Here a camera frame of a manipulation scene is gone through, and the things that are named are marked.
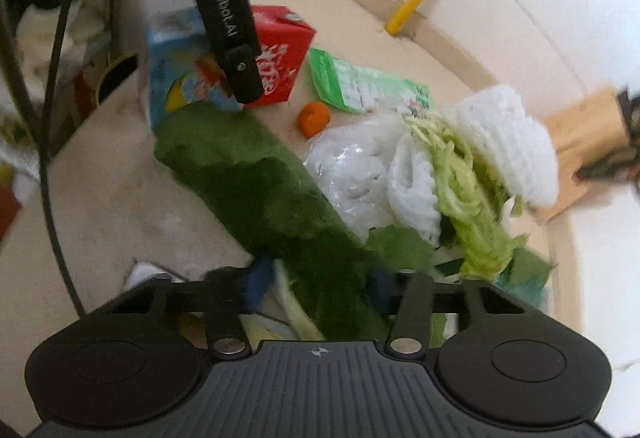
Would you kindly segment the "large dark green leaf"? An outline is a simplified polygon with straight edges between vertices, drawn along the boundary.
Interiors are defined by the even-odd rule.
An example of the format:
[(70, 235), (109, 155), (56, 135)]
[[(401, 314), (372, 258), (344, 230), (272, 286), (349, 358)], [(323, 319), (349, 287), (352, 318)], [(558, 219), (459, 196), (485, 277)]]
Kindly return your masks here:
[(366, 293), (376, 260), (299, 158), (251, 112), (193, 103), (165, 118), (154, 155), (247, 253), (281, 259), (305, 314), (328, 340), (384, 340)]

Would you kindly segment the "red drink carton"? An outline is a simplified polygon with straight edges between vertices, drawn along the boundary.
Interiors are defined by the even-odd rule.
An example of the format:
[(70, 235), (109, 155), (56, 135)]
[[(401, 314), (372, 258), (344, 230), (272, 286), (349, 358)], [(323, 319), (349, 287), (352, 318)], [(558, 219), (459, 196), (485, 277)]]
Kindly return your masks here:
[[(316, 30), (285, 6), (252, 5), (262, 54), (256, 59), (264, 93), (249, 108), (287, 102)], [(219, 109), (242, 109), (232, 97), (215, 59), (206, 54), (196, 60), (200, 80), (193, 88), (194, 101), (207, 101)]]

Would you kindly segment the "blue drink carton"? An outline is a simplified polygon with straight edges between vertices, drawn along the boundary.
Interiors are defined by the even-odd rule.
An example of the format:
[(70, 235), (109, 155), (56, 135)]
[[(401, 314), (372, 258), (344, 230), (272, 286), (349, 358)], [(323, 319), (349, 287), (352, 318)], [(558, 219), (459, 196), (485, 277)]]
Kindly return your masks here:
[(198, 9), (185, 8), (152, 16), (146, 27), (148, 110), (152, 128), (172, 112), (194, 102), (238, 112), (217, 64)]

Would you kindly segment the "light green cabbage leaves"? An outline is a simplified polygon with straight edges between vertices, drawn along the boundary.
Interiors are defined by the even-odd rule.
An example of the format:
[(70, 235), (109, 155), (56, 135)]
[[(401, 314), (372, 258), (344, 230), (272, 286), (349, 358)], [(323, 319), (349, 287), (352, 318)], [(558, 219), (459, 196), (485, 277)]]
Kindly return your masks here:
[(502, 225), (506, 186), (480, 151), (440, 116), (409, 117), (407, 123), (431, 154), (438, 206), (463, 253), (460, 273), (495, 280), (527, 243), (525, 234), (510, 236)]

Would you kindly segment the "clear plastic bag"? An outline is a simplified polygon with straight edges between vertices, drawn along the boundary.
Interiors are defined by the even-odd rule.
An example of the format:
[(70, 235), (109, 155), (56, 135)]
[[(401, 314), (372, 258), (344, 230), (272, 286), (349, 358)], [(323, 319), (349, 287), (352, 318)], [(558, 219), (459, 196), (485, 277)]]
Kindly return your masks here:
[(406, 132), (399, 116), (378, 114), (328, 128), (310, 140), (304, 166), (362, 242), (372, 229), (394, 223), (387, 201), (387, 173)]

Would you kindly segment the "green plastic snack bag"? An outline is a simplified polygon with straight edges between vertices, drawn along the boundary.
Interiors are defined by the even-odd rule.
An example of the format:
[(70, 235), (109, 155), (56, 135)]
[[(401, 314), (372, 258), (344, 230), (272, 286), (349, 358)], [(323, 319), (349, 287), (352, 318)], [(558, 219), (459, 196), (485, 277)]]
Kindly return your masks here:
[(427, 86), (412, 80), (352, 65), (318, 48), (309, 49), (308, 62), (318, 97), (341, 111), (413, 114), (432, 105)]

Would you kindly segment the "white foam fruit net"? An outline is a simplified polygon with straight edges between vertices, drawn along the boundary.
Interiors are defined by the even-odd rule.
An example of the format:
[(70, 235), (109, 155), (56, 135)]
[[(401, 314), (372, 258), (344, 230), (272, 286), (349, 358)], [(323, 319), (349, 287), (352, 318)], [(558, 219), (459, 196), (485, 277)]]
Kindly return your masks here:
[(484, 89), (440, 115), (502, 178), (510, 195), (547, 208), (559, 197), (559, 163), (547, 128), (509, 85)]

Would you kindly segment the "pale cabbage strips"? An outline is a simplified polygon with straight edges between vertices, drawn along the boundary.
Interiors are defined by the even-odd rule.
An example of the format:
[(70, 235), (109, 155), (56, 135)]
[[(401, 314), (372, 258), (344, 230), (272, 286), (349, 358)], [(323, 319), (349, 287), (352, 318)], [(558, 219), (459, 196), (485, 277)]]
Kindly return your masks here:
[[(256, 258), (245, 269), (243, 286), (245, 308), (240, 320), (252, 351), (264, 340), (323, 342), (326, 339), (295, 297), (281, 259)], [(281, 319), (262, 310), (264, 299), (269, 295), (280, 308)]]

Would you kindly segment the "black kitchen scissors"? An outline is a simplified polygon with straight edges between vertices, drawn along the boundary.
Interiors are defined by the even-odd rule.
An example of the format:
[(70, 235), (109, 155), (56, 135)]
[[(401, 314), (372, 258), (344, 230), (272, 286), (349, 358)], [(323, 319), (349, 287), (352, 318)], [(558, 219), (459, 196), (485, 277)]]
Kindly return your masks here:
[(624, 146), (613, 150), (592, 164), (580, 166), (575, 177), (581, 182), (628, 182), (639, 190), (639, 148)]

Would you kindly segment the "green white carton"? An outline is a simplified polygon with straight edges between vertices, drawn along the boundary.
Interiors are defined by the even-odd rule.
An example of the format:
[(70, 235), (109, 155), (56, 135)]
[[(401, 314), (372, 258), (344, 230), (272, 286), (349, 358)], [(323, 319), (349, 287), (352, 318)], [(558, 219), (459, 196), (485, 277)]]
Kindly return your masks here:
[[(437, 264), (435, 266), (435, 276), (447, 278), (451, 281), (456, 280), (462, 262), (463, 259), (458, 258)], [(522, 302), (527, 302), (537, 309), (546, 311), (548, 309), (547, 278), (544, 277), (544, 274), (534, 274), (529, 279), (518, 279), (515, 274), (515, 265), (510, 264), (494, 280), (494, 284)]]

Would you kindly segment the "small green leaf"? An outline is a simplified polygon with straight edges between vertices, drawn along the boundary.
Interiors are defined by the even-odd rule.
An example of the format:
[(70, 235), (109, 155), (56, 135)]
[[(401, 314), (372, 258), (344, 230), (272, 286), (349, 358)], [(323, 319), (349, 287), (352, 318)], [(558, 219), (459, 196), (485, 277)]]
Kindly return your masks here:
[(524, 288), (526, 291), (541, 291), (549, 280), (554, 265), (528, 247), (514, 250), (509, 265), (498, 276), (496, 283), (503, 288)]

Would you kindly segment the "orange peel piece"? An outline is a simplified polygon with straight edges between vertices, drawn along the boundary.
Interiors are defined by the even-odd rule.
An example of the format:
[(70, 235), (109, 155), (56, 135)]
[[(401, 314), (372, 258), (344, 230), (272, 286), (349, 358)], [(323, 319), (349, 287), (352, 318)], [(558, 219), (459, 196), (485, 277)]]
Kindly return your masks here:
[(296, 128), (306, 139), (323, 132), (331, 123), (331, 111), (323, 102), (309, 102), (296, 117)]

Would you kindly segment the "wooden knife block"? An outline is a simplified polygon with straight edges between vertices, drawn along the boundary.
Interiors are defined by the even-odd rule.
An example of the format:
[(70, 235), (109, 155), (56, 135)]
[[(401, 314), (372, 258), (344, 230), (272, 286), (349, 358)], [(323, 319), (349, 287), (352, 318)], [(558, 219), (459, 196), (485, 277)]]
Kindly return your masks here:
[(583, 198), (590, 189), (576, 177), (582, 166), (630, 141), (620, 109), (620, 92), (604, 87), (544, 120), (559, 162), (560, 192), (552, 207), (536, 210), (547, 222)]

